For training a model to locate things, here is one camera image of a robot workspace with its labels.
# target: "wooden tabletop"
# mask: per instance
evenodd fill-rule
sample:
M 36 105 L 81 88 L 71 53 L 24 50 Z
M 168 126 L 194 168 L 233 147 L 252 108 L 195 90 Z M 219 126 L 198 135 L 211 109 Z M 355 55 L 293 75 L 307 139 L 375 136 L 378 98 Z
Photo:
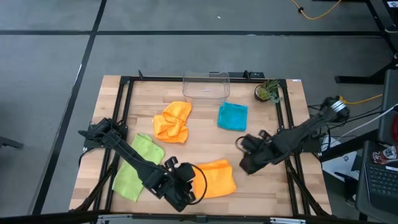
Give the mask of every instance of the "wooden tabletop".
M 118 92 L 120 76 L 104 76 L 99 91 L 93 122 L 112 117 L 114 102 Z M 253 175 L 246 175 L 240 168 L 242 152 L 234 146 L 236 138 L 251 133 L 257 135 L 265 129 L 275 134 L 279 127 L 276 108 L 271 102 L 260 103 L 253 97 L 255 83 L 231 83 L 231 94 L 227 101 L 248 106 L 247 130 L 227 131 L 217 127 L 217 105 L 193 105 L 187 121 L 189 137 L 185 144 L 166 143 L 154 137 L 153 116 L 161 114 L 173 101 L 184 101 L 181 82 L 142 82 L 135 81 L 130 103 L 127 125 L 127 142 L 132 142 L 137 133 L 145 133 L 165 151 L 164 160 L 176 156 L 180 162 L 201 164 L 227 159 L 233 167 L 236 192 L 224 197 L 203 199 L 199 204 L 187 206 L 181 214 L 208 215 L 255 215 L 291 216 L 289 189 L 285 164 L 268 165 Z M 307 103 L 300 80 L 287 80 L 290 104 L 295 125 L 309 118 Z M 287 118 L 282 99 L 284 123 Z M 93 190 L 100 175 L 104 149 L 95 149 L 85 155 L 77 175 L 70 208 L 76 208 Z M 318 160 L 311 154 L 301 154 L 305 183 L 315 200 L 324 210 L 331 213 L 326 193 L 322 169 Z M 100 208 L 104 207 L 108 185 L 105 186 Z M 302 212 L 300 191 L 296 188 L 299 211 Z M 136 203 L 114 193 L 111 211 L 140 213 L 178 213 L 165 199 L 157 199 L 144 189 Z

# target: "potted plant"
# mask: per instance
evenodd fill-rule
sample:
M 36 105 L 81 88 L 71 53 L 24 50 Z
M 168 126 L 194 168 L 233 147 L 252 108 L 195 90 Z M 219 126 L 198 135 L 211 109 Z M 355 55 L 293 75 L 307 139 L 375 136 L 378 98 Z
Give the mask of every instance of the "potted plant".
M 260 102 L 271 100 L 273 103 L 279 103 L 278 91 L 278 80 L 267 80 L 261 85 L 258 85 L 254 90 L 254 97 Z

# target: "blue cloth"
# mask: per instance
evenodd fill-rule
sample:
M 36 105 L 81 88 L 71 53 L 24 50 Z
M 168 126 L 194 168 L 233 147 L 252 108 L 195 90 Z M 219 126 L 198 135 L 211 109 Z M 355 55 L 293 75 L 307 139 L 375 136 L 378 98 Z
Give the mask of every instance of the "blue cloth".
M 217 125 L 233 131 L 245 131 L 248 107 L 225 102 L 220 106 Z

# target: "green cloth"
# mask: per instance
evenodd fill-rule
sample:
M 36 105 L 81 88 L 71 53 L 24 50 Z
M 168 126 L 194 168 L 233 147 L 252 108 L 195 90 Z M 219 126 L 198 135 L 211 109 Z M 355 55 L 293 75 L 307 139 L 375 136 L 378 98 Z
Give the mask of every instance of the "green cloth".
M 163 149 L 155 145 L 152 139 L 146 134 L 136 134 L 131 147 L 144 159 L 154 162 L 156 165 L 164 157 Z M 112 189 L 122 197 L 137 202 L 143 188 L 144 186 L 138 178 L 137 171 L 128 162 L 123 161 L 114 179 Z

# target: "transparent bin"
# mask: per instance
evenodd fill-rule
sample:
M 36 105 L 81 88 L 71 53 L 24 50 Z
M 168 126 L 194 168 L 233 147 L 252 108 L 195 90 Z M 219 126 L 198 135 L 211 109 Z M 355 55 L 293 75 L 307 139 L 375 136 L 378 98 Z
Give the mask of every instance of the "transparent bin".
M 229 96 L 229 74 L 185 72 L 182 94 L 192 104 L 222 105 Z

